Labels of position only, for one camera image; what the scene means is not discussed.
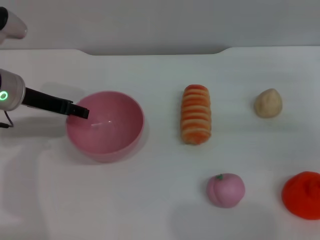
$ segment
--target white table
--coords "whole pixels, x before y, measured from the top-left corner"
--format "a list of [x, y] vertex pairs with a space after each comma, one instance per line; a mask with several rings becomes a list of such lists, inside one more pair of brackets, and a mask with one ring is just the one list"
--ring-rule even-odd
[[[1, 240], [318, 240], [320, 222], [290, 214], [285, 181], [320, 171], [320, 47], [230, 48], [213, 55], [91, 56], [77, 50], [1, 50], [0, 68], [27, 87], [77, 102], [121, 91], [146, 128], [126, 160], [96, 164], [77, 152], [65, 116], [20, 106], [0, 133]], [[179, 138], [189, 84], [206, 86], [212, 137]], [[283, 111], [260, 119], [255, 97], [275, 88]], [[0, 120], [6, 122], [1, 113]], [[246, 195], [212, 206], [209, 177], [234, 173]]]

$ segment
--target white surface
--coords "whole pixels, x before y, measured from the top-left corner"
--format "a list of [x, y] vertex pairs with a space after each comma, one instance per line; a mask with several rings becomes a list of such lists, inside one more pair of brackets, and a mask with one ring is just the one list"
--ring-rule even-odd
[[1, 0], [28, 26], [5, 49], [94, 55], [209, 54], [320, 45], [319, 0]]
[[[284, 182], [320, 169], [320, 47], [231, 48], [215, 55], [90, 56], [76, 50], [3, 50], [0, 67], [29, 88], [78, 101], [121, 91], [142, 106], [146, 128], [127, 160], [94, 164], [69, 144], [64, 116], [21, 106], [0, 134], [0, 239], [318, 240], [320, 222], [291, 215]], [[179, 138], [189, 84], [205, 85], [212, 137]], [[268, 88], [283, 111], [260, 119], [254, 98]], [[209, 177], [242, 177], [234, 209], [210, 205]]]

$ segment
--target toy bread roll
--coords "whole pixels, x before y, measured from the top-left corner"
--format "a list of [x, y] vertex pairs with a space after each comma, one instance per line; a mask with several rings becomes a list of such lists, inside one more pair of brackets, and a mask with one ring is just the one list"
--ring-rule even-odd
[[181, 137], [186, 144], [202, 144], [211, 136], [210, 95], [202, 85], [185, 88], [181, 105]]

